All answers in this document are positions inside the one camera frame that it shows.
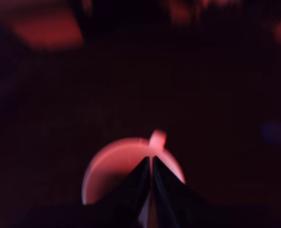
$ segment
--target dark background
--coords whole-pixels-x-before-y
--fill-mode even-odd
[[[84,48],[30,51],[0,28],[0,227],[23,210],[81,204],[95,153],[122,137],[168,133],[187,185],[216,204],[268,205],[281,220],[281,47],[212,10],[190,28],[125,25]]]

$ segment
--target blue light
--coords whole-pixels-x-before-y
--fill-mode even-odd
[[[281,145],[281,123],[277,121],[264,123],[262,136],[270,144]]]

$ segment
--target dark object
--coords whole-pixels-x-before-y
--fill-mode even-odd
[[[91,15],[87,15],[82,0],[68,1],[85,40],[118,28],[161,17],[157,1],[151,0],[93,0]]]
[[[14,227],[134,227],[149,190],[150,162],[144,158],[119,186],[94,205],[36,209]]]
[[[215,207],[208,204],[158,157],[153,158],[153,188],[160,228],[281,228],[263,207]],[[150,160],[146,157],[114,191],[96,204],[37,209],[14,227],[138,227],[138,216],[149,190]]]

